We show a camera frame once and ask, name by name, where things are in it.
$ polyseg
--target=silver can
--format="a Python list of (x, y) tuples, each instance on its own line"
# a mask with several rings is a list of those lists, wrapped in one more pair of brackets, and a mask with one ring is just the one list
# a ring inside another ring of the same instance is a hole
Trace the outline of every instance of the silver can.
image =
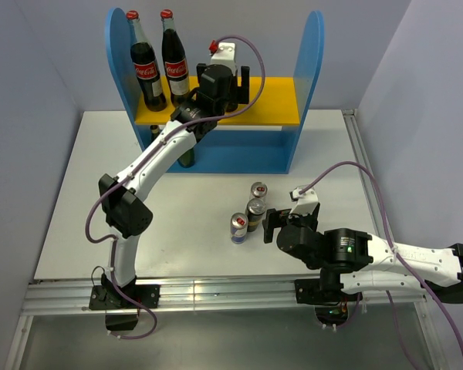
[(253, 183), (250, 187), (250, 197), (249, 199), (261, 199), (265, 203), (265, 196), (268, 194), (268, 187), (265, 183), (261, 183), (258, 181), (257, 183)]
[(247, 236), (248, 218), (244, 214), (234, 214), (231, 216), (230, 233), (231, 241), (235, 244), (241, 244)]
[(262, 199), (253, 198), (247, 203), (245, 215), (248, 218), (247, 231), (249, 233), (255, 231), (261, 223), (262, 216), (265, 213), (265, 203)]

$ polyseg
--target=can pull tab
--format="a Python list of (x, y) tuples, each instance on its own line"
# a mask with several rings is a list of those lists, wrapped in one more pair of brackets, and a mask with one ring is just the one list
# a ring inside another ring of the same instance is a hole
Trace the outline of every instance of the can pull tab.
[(209, 45), (209, 51), (211, 54), (215, 54), (218, 51), (218, 43), (216, 40), (211, 41), (211, 44)]

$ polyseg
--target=red coca-cola label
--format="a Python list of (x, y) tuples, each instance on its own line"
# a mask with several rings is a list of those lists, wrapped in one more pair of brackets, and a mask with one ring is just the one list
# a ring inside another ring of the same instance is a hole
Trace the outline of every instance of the red coca-cola label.
[(136, 74), (139, 79), (153, 79), (157, 76), (156, 64), (151, 62), (149, 64), (136, 64), (133, 66), (136, 68)]
[(164, 68), (167, 70), (167, 76), (174, 79), (185, 76), (187, 74), (187, 60), (183, 58), (178, 63), (164, 63)]

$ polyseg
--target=blue shelf back panel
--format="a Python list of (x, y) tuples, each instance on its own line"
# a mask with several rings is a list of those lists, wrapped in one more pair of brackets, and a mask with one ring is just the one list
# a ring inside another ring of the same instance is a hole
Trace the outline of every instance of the blue shelf back panel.
[(295, 83), (296, 104), (299, 109), (300, 127), (283, 127), (285, 133), (285, 152), (289, 154), (288, 170), (293, 161), (296, 146), (302, 133), (309, 104), (312, 100), (317, 79), (323, 64), (324, 18), (319, 11), (311, 12), (303, 29), (299, 56), (296, 60), (293, 82)]
[[(135, 124), (141, 91), (130, 59), (130, 26), (120, 8), (112, 8), (106, 16), (105, 43), (113, 80), (144, 150), (150, 143), (150, 127)], [(186, 169), (176, 163), (169, 172), (288, 173), (319, 77), (323, 46), (323, 17), (320, 12), (312, 12), (304, 29), (294, 74), (300, 126), (283, 127), (282, 131), (212, 131), (195, 147), (193, 167)]]

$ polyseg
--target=can lid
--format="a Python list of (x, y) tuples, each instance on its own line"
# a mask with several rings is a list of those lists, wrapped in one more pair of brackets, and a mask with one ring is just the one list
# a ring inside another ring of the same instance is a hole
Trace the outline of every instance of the can lid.
[(251, 199), (247, 203), (247, 210), (251, 214), (263, 214), (265, 212), (265, 203), (258, 198)]
[(130, 21), (133, 21), (134, 19), (139, 19), (139, 13), (136, 12), (135, 10), (129, 10), (125, 16), (127, 17), (127, 19), (129, 19)]
[(231, 225), (235, 229), (245, 229), (248, 225), (248, 218), (244, 214), (237, 213), (231, 216)]
[(261, 198), (268, 193), (268, 187), (265, 183), (257, 182), (252, 184), (251, 191), (254, 197)]
[(160, 15), (161, 15), (161, 19), (173, 18), (173, 12), (170, 9), (163, 9)]

